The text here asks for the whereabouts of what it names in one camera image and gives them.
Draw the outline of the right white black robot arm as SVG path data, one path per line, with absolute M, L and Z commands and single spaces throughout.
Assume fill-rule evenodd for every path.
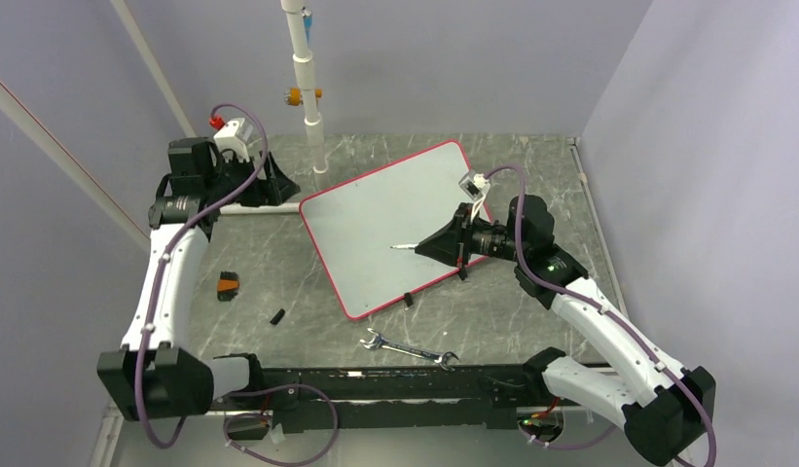
M 609 377 L 558 349 L 525 364 L 523 390 L 535 404 L 569 399 L 619 428 L 647 462 L 682 463 L 682 454 L 708 438 L 707 464 L 716 461 L 712 425 L 716 380 L 703 366 L 687 368 L 626 320 L 588 271 L 560 248 L 555 219 L 535 195 L 512 198 L 506 223 L 472 215 L 461 204 L 451 221 L 414 251 L 460 269 L 473 255 L 511 261 L 520 287 L 580 332 L 615 371 Z

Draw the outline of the red framed whiteboard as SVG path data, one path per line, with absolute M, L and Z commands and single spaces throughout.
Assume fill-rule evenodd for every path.
M 456 274 L 390 249 L 417 243 L 453 218 L 471 168 L 455 140 L 391 162 L 301 201 L 299 212 L 343 313 L 360 320 Z

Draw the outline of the black marker cap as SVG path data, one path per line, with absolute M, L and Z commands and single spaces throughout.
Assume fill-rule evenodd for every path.
M 283 309 L 283 308 L 281 308 L 281 309 L 280 309 L 280 310 L 279 310 L 279 311 L 278 311 L 278 312 L 277 312 L 277 313 L 276 313 L 276 314 L 275 314 L 275 315 L 272 317 L 272 319 L 270 320 L 270 324 L 271 324 L 271 325 L 273 325 L 273 326 L 276 326 L 276 325 L 277 325 L 277 324 L 278 324 L 278 323 L 281 321 L 281 319 L 284 317 L 285 313 L 286 313 L 286 310 L 285 310 L 285 309 Z

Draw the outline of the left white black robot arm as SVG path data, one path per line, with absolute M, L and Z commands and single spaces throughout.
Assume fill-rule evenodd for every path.
M 136 312 L 119 349 L 101 353 L 96 367 L 128 421 L 204 414 L 224 396 L 244 409 L 264 400 L 256 355 L 200 360 L 189 351 L 192 302 L 221 207 L 280 205 L 300 191 L 267 150 L 243 161 L 210 137 L 190 137 L 170 142 L 167 157 L 148 210 L 150 259 Z

